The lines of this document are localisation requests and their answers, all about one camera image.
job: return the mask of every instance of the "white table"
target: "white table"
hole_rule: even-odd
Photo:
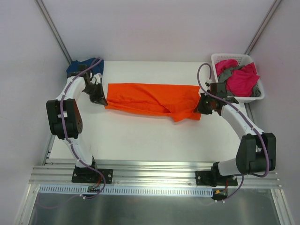
[[[109,83],[160,83],[198,85],[200,62],[106,61],[103,86]],[[203,84],[209,76],[203,67]],[[200,121],[175,123],[168,117],[133,115],[106,110],[82,94],[77,102],[82,135],[95,159],[216,162],[234,158],[240,144],[231,126],[216,112]],[[54,141],[50,158],[72,158],[62,141]]]

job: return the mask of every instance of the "white plastic basket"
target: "white plastic basket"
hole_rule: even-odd
[[[228,60],[228,59],[237,60],[239,65],[247,65],[247,64],[253,62],[253,60],[250,56],[244,55],[244,54],[226,54],[226,53],[212,54],[211,62],[212,62],[212,68],[213,68],[215,82],[218,82],[218,76],[217,76],[215,64],[217,64],[220,61]],[[264,98],[264,90],[263,90],[263,84],[262,84],[262,81],[260,78],[258,79],[256,86],[258,87],[259,91],[261,92],[260,97],[235,97],[236,100],[238,100],[238,102],[240,102],[240,103],[249,103],[254,100],[263,99]]]

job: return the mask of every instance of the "blue cloth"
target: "blue cloth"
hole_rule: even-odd
[[[72,61],[71,65],[67,68],[66,72],[67,72],[67,75],[69,73],[72,73],[72,72],[77,72],[79,71],[79,65],[80,64],[86,64],[88,67],[90,67],[91,63],[94,61],[95,58],[91,58],[89,60],[86,60],[86,61]],[[94,74],[98,74],[98,73],[101,73],[103,74],[103,69],[104,69],[104,60],[102,60],[98,65],[96,65],[95,67],[93,67],[92,71]]]

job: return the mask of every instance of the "gray floor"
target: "gray floor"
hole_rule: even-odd
[[[55,206],[71,195],[40,194]],[[269,190],[242,189],[225,203],[209,198],[101,195],[53,210],[35,207],[31,225],[280,225]]]

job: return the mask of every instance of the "orange cloth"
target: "orange cloth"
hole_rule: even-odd
[[[199,102],[199,86],[110,83],[106,109],[148,116],[170,116],[175,122],[185,118],[199,120],[194,113]]]

